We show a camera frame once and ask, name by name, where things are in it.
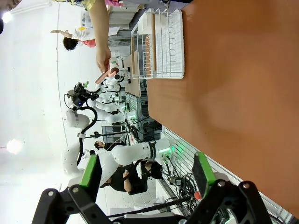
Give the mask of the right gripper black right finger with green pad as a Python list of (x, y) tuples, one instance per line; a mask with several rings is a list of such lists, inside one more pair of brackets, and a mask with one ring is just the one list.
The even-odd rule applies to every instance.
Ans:
[(188, 224), (210, 224), (219, 210), (230, 210), (238, 224), (271, 224), (271, 217), (256, 185), (243, 181), (234, 185), (217, 179), (203, 152), (194, 154), (192, 167), (201, 201), (188, 217)]

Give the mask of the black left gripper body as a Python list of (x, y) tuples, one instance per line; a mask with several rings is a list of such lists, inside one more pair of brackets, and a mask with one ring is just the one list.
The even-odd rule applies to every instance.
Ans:
[(84, 103), (93, 96), (93, 92), (87, 90), (82, 83), (74, 86), (72, 102), (73, 105), (80, 108)]

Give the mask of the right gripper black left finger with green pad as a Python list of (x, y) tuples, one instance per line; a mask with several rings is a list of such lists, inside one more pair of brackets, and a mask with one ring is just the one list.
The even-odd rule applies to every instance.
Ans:
[(33, 224), (65, 224), (70, 215), (80, 214), (87, 224), (110, 224), (110, 219), (96, 204), (102, 168), (97, 155), (91, 155), (78, 184), (59, 192), (45, 189), (39, 199)]

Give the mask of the person's right hand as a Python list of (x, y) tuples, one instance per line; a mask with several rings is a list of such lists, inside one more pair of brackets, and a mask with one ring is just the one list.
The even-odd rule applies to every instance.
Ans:
[(97, 48), (96, 64), (101, 71), (105, 73), (108, 70), (109, 59), (111, 58), (111, 51), (108, 46), (104, 48)]

